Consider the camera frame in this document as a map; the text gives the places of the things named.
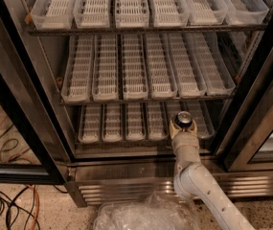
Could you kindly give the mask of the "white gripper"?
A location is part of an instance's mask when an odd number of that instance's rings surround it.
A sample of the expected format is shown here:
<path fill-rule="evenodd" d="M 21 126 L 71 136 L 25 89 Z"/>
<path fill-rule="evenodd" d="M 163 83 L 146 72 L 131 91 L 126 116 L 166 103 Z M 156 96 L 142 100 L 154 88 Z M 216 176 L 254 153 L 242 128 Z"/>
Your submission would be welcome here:
<path fill-rule="evenodd" d="M 200 155 L 199 140 L 196 136 L 196 121 L 192 122 L 189 132 L 179 132 L 175 118 L 172 117 L 169 124 L 169 132 L 172 139 L 171 146 L 176 160 L 181 164 L 198 163 L 200 161 Z"/>

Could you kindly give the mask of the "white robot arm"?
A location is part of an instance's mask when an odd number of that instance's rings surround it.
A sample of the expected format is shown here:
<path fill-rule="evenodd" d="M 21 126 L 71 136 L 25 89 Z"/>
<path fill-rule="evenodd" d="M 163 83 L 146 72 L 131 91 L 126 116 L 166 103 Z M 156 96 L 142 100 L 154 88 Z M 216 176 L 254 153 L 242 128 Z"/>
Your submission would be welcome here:
<path fill-rule="evenodd" d="M 255 230 L 201 162 L 197 126 L 191 114 L 181 111 L 174 115 L 169 132 L 176 157 L 173 176 L 176 193 L 184 199 L 198 196 L 222 230 Z"/>

